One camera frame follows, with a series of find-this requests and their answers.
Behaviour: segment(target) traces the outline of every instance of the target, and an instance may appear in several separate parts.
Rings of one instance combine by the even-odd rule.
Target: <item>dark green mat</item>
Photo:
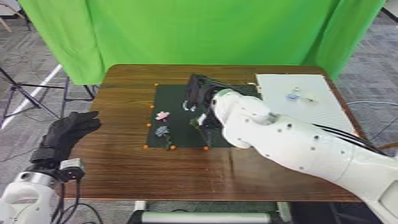
[[[245,88],[245,93],[248,95],[255,94],[253,86],[236,86],[237,88]],[[205,146],[205,142],[202,139],[200,132],[189,125],[189,120],[197,118],[202,114],[202,110],[195,112],[182,110],[182,101],[184,101],[184,85],[159,85],[156,87],[156,95],[154,95],[154,108],[150,113],[150,128],[147,133],[147,146],[150,148],[165,148],[166,141],[165,138],[159,138],[154,135],[154,130],[159,126],[166,124],[170,129],[170,141],[172,145],[177,148],[202,148]],[[166,123],[154,120],[156,114],[159,111],[170,112],[166,117]],[[227,143],[220,130],[211,131],[211,148],[216,147],[229,147],[230,144]]]

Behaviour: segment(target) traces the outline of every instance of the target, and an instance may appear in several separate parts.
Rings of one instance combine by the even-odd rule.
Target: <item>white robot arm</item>
[[[67,158],[77,140],[101,126],[95,116],[97,112],[70,113],[69,117],[53,122],[30,157],[31,166],[17,174],[3,191],[0,224],[63,224],[67,222],[70,215],[62,217],[62,206],[51,214],[49,199],[60,183],[76,180],[76,186],[79,184],[85,174],[81,160],[77,158],[67,160]]]
[[[369,143],[342,131],[271,114],[262,101],[227,87],[191,75],[186,109],[207,107],[229,143],[239,148],[253,147],[285,168],[339,185],[367,204],[381,222],[396,224],[396,159],[372,151]]]

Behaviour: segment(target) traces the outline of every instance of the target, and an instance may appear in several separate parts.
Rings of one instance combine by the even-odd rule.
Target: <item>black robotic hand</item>
[[[69,158],[70,149],[83,136],[101,127],[97,112],[76,113],[56,120],[42,137],[40,146],[35,150],[30,162],[33,164],[56,164]]]

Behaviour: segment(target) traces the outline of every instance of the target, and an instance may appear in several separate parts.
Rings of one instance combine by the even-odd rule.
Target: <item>white object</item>
[[[262,101],[230,89],[213,99],[229,143],[239,148],[253,147],[284,167],[339,185],[362,199],[381,222],[396,224],[396,159],[340,140],[310,123],[271,114]]]
[[[353,134],[355,129],[323,75],[257,74],[257,84],[262,101],[273,113]],[[300,95],[298,100],[285,99],[291,92]]]
[[[47,175],[19,173],[0,199],[1,224],[49,224],[53,186],[54,179]]]

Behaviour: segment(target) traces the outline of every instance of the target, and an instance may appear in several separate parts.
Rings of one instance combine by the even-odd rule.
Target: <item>small object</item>
[[[303,97],[301,97],[300,99],[301,99],[301,101],[303,101],[305,103],[310,103],[310,104],[317,103],[316,100],[310,99],[310,98],[303,98]]]
[[[159,120],[163,120],[163,122],[165,122],[165,118],[168,117],[168,115],[170,115],[170,112],[163,112],[163,111],[159,111],[159,113],[156,114],[156,120],[159,121]]]
[[[157,129],[156,129],[156,131],[154,131],[154,135],[156,135],[157,137],[163,137],[165,134],[168,134],[168,133],[170,133],[170,131],[168,131],[166,126],[159,126]]]
[[[285,99],[287,99],[287,100],[298,100],[298,99],[300,99],[300,96],[298,96],[296,94],[289,93],[289,94],[285,95]]]
[[[60,180],[67,182],[69,180],[77,180],[83,178],[85,175],[85,166],[83,166],[83,161],[79,158],[63,160],[60,162],[60,167],[58,167],[58,176]]]

